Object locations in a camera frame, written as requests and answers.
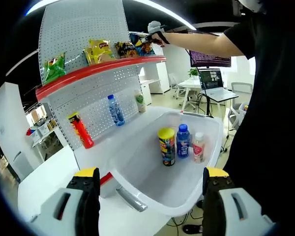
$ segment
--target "ceiling light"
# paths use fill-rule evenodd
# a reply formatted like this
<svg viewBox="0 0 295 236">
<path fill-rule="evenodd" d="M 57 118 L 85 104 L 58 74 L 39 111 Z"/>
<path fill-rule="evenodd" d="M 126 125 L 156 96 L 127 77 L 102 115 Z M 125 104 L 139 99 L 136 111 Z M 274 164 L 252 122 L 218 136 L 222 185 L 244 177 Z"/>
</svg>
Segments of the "ceiling light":
<svg viewBox="0 0 295 236">
<path fill-rule="evenodd" d="M 181 18 L 180 16 L 178 16 L 176 13 L 173 13 L 171 10 L 168 10 L 167 8 L 157 4 L 157 3 L 154 3 L 150 0 L 133 0 L 133 1 L 137 1 L 137 2 L 140 2 L 140 3 L 143 3 L 145 5 L 149 5 L 151 7 L 154 7 L 155 9 L 158 9 L 162 12 L 165 12 L 166 14 L 174 17 L 176 20 L 182 22 L 184 25 L 188 26 L 190 29 L 192 30 L 196 30 L 196 28 L 194 28 L 189 22 L 187 22 L 185 19 Z"/>
<path fill-rule="evenodd" d="M 31 12 L 43 7 L 43 6 L 46 6 L 48 4 L 51 4 L 53 2 L 56 2 L 56 1 L 59 1 L 59 0 L 42 0 L 38 3 L 36 3 L 34 6 L 32 6 L 28 12 L 25 14 L 25 15 L 28 15 L 30 14 Z M 196 28 L 194 28 L 189 22 L 187 22 L 185 19 L 181 18 L 180 16 L 178 16 L 176 13 L 173 13 L 171 10 L 157 4 L 157 3 L 154 3 L 150 0 L 133 0 L 133 1 L 137 1 L 137 2 L 140 2 L 140 3 L 143 3 L 145 5 L 148 5 L 148 6 L 151 6 L 155 9 L 158 9 L 162 12 L 165 12 L 166 14 L 172 16 L 173 18 L 175 18 L 176 20 L 182 22 L 184 25 L 186 25 L 187 27 L 189 27 L 190 29 L 192 30 L 196 30 Z"/>
</svg>

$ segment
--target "laptop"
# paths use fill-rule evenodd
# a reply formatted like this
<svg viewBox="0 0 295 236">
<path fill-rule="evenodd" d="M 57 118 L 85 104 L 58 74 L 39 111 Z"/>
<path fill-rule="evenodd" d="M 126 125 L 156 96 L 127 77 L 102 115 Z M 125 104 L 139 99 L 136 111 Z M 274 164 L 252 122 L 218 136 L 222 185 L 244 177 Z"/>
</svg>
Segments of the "laptop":
<svg viewBox="0 0 295 236">
<path fill-rule="evenodd" d="M 202 93 L 216 102 L 238 97 L 236 93 L 223 88 L 222 73 L 219 69 L 201 70 L 200 82 Z"/>
</svg>

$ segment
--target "person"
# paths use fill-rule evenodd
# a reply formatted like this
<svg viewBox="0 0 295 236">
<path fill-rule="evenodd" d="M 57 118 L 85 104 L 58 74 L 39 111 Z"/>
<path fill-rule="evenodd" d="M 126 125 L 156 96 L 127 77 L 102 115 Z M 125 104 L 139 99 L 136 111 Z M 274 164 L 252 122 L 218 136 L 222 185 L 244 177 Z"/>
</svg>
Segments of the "person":
<svg viewBox="0 0 295 236">
<path fill-rule="evenodd" d="M 295 6 L 262 0 L 262 10 L 224 31 L 210 34 L 163 33 L 175 46 L 221 57 L 255 57 L 253 93 L 234 136 L 224 170 L 278 222 L 289 180 L 287 165 L 295 158 Z M 158 34 L 152 36 L 166 46 Z"/>
</svg>

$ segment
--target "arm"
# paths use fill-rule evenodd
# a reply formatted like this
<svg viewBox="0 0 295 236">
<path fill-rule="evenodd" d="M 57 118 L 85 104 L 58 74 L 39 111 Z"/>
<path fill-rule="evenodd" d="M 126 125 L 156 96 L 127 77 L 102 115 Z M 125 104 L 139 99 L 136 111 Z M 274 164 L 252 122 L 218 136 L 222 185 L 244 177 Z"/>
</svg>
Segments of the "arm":
<svg viewBox="0 0 295 236">
<path fill-rule="evenodd" d="M 236 47 L 225 34 L 214 36 L 211 34 L 190 34 L 190 33 L 163 33 L 170 44 L 209 55 L 220 57 L 243 56 L 243 53 Z M 157 34 L 152 38 L 166 45 Z"/>
</svg>

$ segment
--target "yellow pringles can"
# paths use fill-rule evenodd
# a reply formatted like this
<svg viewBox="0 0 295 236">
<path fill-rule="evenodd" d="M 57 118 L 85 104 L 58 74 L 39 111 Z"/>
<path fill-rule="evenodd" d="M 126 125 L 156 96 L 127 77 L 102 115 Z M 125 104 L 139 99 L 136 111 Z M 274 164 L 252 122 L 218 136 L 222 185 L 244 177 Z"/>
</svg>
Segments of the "yellow pringles can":
<svg viewBox="0 0 295 236">
<path fill-rule="evenodd" d="M 163 164 L 172 166 L 175 163 L 175 131 L 171 128 L 161 128 L 158 131 L 161 144 Z"/>
</svg>

